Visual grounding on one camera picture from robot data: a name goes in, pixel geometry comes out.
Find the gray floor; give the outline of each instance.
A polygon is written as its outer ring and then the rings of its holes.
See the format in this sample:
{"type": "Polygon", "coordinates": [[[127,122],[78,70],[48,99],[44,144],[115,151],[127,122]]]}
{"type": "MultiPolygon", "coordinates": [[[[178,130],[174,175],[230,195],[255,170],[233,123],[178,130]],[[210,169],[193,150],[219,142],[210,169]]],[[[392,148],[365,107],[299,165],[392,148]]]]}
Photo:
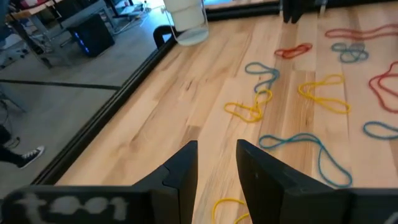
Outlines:
{"type": "MultiPolygon", "coordinates": [[[[116,37],[116,44],[94,59],[82,56],[75,45],[69,47],[75,66],[47,69],[33,55],[0,71],[0,79],[42,82],[86,83],[121,86],[133,71],[155,50],[153,30],[167,24],[156,9],[136,25],[116,37]]],[[[0,162],[0,198],[31,183],[37,174],[62,150],[77,131],[111,97],[114,91],[59,86],[3,84],[10,87],[28,106],[27,113],[11,107],[14,136],[21,143],[13,149],[25,153],[39,145],[45,154],[29,167],[19,170],[0,162]]],[[[0,121],[5,112],[0,110],[0,121]]]]}

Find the white shoelace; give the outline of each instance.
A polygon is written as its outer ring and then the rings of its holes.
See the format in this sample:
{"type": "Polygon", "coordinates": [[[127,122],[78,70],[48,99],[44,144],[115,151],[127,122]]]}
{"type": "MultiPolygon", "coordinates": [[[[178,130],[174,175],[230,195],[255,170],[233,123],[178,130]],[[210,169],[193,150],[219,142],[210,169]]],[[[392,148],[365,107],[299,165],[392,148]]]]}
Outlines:
{"type": "Polygon", "coordinates": [[[23,157],[24,159],[27,159],[27,158],[29,158],[30,156],[34,156],[34,155],[37,154],[38,152],[39,152],[39,151],[38,151],[37,149],[35,149],[35,150],[30,151],[30,152],[28,152],[28,153],[26,153],[26,154],[23,154],[22,157],[23,157]]]}

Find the black metal frame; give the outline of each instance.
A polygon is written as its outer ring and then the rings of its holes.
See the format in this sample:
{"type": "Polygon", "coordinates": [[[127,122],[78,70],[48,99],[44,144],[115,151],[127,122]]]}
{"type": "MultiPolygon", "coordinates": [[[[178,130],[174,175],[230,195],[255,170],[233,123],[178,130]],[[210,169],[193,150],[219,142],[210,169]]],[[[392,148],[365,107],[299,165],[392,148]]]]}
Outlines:
{"type": "MultiPolygon", "coordinates": [[[[326,8],[345,7],[357,4],[369,4],[394,0],[331,0],[326,8]]],[[[319,10],[320,6],[314,6],[309,11],[319,10]]],[[[235,19],[240,17],[265,16],[279,14],[279,2],[267,2],[252,4],[248,6],[234,6],[223,9],[207,9],[209,21],[220,21],[225,19],[235,19]]],[[[74,163],[79,155],[86,149],[96,135],[103,129],[108,121],[122,107],[130,96],[135,92],[138,86],[145,80],[158,63],[166,56],[176,41],[170,38],[163,41],[163,35],[169,34],[170,28],[159,27],[154,32],[154,39],[158,49],[152,52],[144,63],[123,83],[118,90],[97,113],[75,134],[72,140],[62,149],[57,157],[39,174],[31,183],[55,184],[67,169],[74,163]]]]}

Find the desk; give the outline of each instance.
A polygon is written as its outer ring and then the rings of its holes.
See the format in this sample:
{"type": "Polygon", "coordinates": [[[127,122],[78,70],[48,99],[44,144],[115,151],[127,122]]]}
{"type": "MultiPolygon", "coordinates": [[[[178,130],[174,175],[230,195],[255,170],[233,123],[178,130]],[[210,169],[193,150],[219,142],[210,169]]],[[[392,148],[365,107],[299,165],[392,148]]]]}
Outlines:
{"type": "MultiPolygon", "coordinates": [[[[62,22],[62,27],[56,26],[51,29],[47,29],[43,25],[43,23],[40,21],[40,19],[37,17],[37,14],[40,11],[43,11],[44,9],[46,9],[47,7],[50,7],[50,6],[53,6],[52,1],[46,2],[45,4],[42,4],[40,6],[32,8],[32,9],[26,9],[21,12],[15,12],[12,15],[16,19],[24,19],[24,18],[30,19],[32,21],[32,23],[36,26],[36,28],[40,32],[40,34],[42,34],[44,36],[46,42],[48,42],[51,45],[51,47],[54,49],[55,55],[62,58],[63,62],[65,62],[67,65],[72,65],[72,63],[69,60],[69,58],[67,57],[64,50],[62,50],[62,48],[59,46],[59,43],[55,40],[55,37],[57,35],[61,34],[62,32],[65,32],[68,27],[77,23],[78,21],[81,21],[84,18],[87,18],[88,16],[90,16],[92,14],[99,13],[100,11],[103,11],[105,13],[105,15],[107,17],[107,21],[112,25],[112,28],[114,30],[116,28],[116,24],[114,23],[104,0],[99,0],[96,3],[84,8],[83,10],[79,11],[75,15],[64,20],[62,22]]],[[[6,17],[7,21],[10,21],[10,19],[12,19],[10,16],[6,17]]],[[[51,55],[49,55],[49,54],[38,55],[39,58],[41,58],[42,60],[45,60],[45,61],[47,60],[48,56],[51,56],[51,55]]]]}
{"type": "MultiPolygon", "coordinates": [[[[362,132],[363,124],[370,120],[398,126],[396,114],[384,111],[368,88],[369,79],[388,70],[398,58],[397,37],[365,41],[370,57],[355,64],[341,64],[339,55],[330,50],[335,42],[350,41],[324,37],[332,28],[367,30],[397,22],[397,10],[398,3],[392,2],[330,9],[324,17],[305,14],[298,24],[283,24],[278,16],[209,23],[209,39],[191,47],[175,46],[57,184],[131,185],[189,140],[197,139],[199,173],[193,223],[211,223],[217,200],[244,198],[236,167],[237,139],[258,145],[263,134],[287,138],[311,132],[351,172],[353,187],[398,187],[398,141],[375,140],[362,132]],[[302,42],[312,43],[313,49],[293,60],[274,56],[275,49],[302,42]],[[281,75],[272,86],[273,99],[263,108],[263,120],[247,124],[223,107],[229,101],[253,104],[253,86],[269,78],[245,73],[245,65],[253,61],[275,67],[281,75]],[[297,93],[300,84],[320,81],[332,73],[344,73],[345,84],[320,88],[317,96],[346,100],[352,106],[349,115],[332,113],[297,93]]],[[[388,102],[398,106],[396,99],[388,102]]],[[[317,170],[316,145],[297,143],[271,154],[324,182],[317,170]]],[[[323,169],[329,178],[345,183],[329,161],[324,161],[323,169]]],[[[222,204],[217,223],[231,224],[246,211],[237,203],[222,204]]]]}

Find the yellow rubber band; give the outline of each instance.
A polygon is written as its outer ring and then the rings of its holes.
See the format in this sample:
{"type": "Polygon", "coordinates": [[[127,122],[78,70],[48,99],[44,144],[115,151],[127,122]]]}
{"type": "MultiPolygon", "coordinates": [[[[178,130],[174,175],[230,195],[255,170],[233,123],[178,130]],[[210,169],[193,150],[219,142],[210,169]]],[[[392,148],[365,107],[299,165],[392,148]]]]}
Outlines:
{"type": "Polygon", "coordinates": [[[333,111],[335,113],[339,114],[348,114],[351,111],[351,105],[349,105],[347,102],[336,99],[336,98],[326,98],[326,97],[316,97],[313,95],[311,92],[314,90],[316,87],[319,86],[325,86],[325,85],[338,85],[344,83],[344,76],[343,75],[338,75],[338,74],[333,74],[333,75],[328,75],[325,79],[323,79],[320,82],[308,82],[304,83],[302,85],[298,86],[298,93],[300,93],[302,96],[313,100],[314,102],[318,103],[319,105],[323,106],[324,108],[333,111]],[[340,80],[337,82],[328,82],[329,79],[338,77],[340,80]],[[334,103],[339,103],[343,105],[346,109],[345,110],[339,110],[336,108],[333,108],[332,106],[328,105],[328,102],[334,102],[334,103]]]}
{"type": "MultiPolygon", "coordinates": [[[[238,202],[238,203],[240,203],[241,205],[244,205],[244,202],[243,202],[242,200],[235,199],[235,198],[222,198],[222,199],[218,200],[218,201],[214,204],[214,206],[213,206],[213,211],[211,212],[211,222],[212,222],[212,224],[216,224],[216,209],[217,209],[217,205],[219,205],[220,203],[223,203],[223,202],[238,202]]],[[[237,224],[237,223],[240,222],[242,219],[244,219],[244,218],[246,218],[246,217],[248,217],[248,216],[249,216],[248,213],[246,213],[246,214],[244,214],[244,215],[241,215],[239,218],[237,218],[237,219],[234,221],[234,224],[237,224]]]]}
{"type": "Polygon", "coordinates": [[[254,123],[254,122],[260,121],[263,117],[263,113],[262,113],[260,106],[268,103],[271,99],[272,99],[272,92],[268,89],[263,89],[256,93],[256,97],[254,98],[254,106],[245,106],[240,103],[229,102],[224,105],[224,110],[227,113],[230,113],[234,116],[241,118],[243,121],[245,121],[247,123],[254,123]],[[265,100],[259,102],[259,97],[263,93],[267,93],[268,97],[265,100]],[[231,105],[237,106],[237,107],[245,109],[245,110],[249,110],[250,118],[245,118],[243,115],[241,115],[235,111],[228,110],[227,107],[231,106],[231,105]]]}

